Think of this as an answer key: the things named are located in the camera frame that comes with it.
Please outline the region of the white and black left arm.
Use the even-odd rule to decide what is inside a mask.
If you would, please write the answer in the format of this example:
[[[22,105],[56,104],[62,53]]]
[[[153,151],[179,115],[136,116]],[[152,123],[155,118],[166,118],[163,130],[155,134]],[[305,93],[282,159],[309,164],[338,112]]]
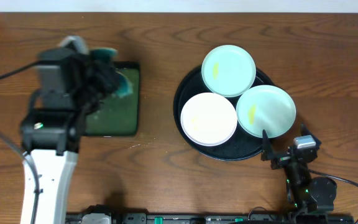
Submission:
[[[40,89],[21,122],[25,190],[21,223],[64,223],[86,117],[119,88],[115,49],[39,54]]]

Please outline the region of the white pinkish plate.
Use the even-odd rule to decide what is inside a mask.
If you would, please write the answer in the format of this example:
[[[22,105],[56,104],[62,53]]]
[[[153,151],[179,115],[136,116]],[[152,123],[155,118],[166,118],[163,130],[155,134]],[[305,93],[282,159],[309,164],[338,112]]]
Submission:
[[[234,106],[216,93],[192,96],[180,113],[180,124],[185,135],[202,146],[218,146],[228,141],[237,128]]]

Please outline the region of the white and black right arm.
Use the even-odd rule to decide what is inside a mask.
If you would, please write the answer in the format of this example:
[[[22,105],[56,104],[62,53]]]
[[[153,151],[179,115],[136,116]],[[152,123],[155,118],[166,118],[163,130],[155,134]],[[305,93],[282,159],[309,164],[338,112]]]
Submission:
[[[275,152],[265,130],[262,131],[262,161],[270,161],[271,169],[283,169],[287,177],[288,199],[294,209],[288,219],[296,223],[307,216],[325,215],[334,210],[337,184],[329,177],[311,176],[308,164],[317,157],[321,141],[306,126],[301,125],[301,136],[293,140],[286,153]]]

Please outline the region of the mint green plate top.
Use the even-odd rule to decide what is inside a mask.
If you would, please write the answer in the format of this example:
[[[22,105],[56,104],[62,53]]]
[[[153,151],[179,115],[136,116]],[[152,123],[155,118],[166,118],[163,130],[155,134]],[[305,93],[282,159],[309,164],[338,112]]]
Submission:
[[[242,95],[256,78],[254,59],[236,45],[221,45],[205,56],[201,76],[213,93],[227,98]]]

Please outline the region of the green and yellow sponge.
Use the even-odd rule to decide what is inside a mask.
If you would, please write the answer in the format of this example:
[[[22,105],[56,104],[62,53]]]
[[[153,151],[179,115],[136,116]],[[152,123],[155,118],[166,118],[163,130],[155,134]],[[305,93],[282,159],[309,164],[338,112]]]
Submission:
[[[115,77],[117,77],[118,80],[118,87],[111,93],[112,96],[124,98],[133,94],[132,82],[122,72],[120,72],[113,63],[114,57],[118,55],[118,51],[116,49],[109,47],[95,48],[91,49],[89,54],[93,59],[99,60],[114,69]]]

